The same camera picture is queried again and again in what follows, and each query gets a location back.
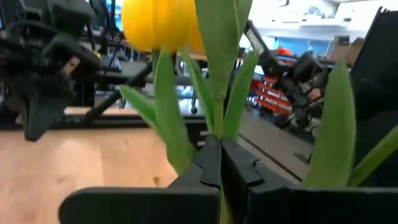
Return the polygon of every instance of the robotic arm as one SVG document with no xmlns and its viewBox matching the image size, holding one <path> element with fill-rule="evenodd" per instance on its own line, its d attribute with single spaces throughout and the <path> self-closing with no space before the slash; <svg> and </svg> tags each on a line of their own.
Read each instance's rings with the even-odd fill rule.
<svg viewBox="0 0 398 224">
<path fill-rule="evenodd" d="M 75 98 L 73 81 L 96 74 L 101 64 L 79 44 L 95 16 L 87 2 L 47 0 L 36 16 L 24 12 L 0 35 L 2 109 L 20 114 L 25 138 L 36 141 Z"/>
</svg>

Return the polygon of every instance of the yellow tulip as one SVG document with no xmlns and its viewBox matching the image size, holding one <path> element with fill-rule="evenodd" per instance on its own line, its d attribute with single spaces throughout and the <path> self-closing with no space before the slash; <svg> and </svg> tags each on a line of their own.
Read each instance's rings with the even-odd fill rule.
<svg viewBox="0 0 398 224">
<path fill-rule="evenodd" d="M 176 52 L 190 45 L 204 53 L 194 0 L 125 0 L 121 17 L 124 35 L 137 50 Z"/>
</svg>

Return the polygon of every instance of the desk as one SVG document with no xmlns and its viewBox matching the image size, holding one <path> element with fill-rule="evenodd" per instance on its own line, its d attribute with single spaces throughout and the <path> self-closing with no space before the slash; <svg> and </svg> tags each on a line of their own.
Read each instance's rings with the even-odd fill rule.
<svg viewBox="0 0 398 224">
<path fill-rule="evenodd" d="M 61 201 L 85 187 L 166 187 L 177 178 L 151 129 L 48 131 L 38 142 L 25 142 L 21 131 L 0 131 L 0 142 L 2 223 L 58 223 Z"/>
</svg>

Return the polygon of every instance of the box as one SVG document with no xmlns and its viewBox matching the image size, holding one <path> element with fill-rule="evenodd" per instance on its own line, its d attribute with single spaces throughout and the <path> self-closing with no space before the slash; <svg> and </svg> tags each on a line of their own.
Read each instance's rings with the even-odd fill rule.
<svg viewBox="0 0 398 224">
<path fill-rule="evenodd" d="M 335 48 L 331 53 L 330 59 L 335 62 L 339 61 L 340 59 L 344 59 L 347 64 L 353 65 L 362 49 L 364 42 L 365 40 L 363 38 L 358 37 L 349 46 L 336 43 Z"/>
</svg>

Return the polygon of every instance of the table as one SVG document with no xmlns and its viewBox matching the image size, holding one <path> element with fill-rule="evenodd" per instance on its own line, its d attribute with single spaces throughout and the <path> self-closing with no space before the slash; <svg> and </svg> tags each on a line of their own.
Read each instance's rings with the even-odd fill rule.
<svg viewBox="0 0 398 224">
<path fill-rule="evenodd" d="M 7 224 L 58 223 L 61 201 L 85 187 L 166 187 L 177 178 L 149 128 L 48 131 L 38 142 L 24 141 L 22 131 L 0 131 L 0 142 L 0 219 Z"/>
</svg>

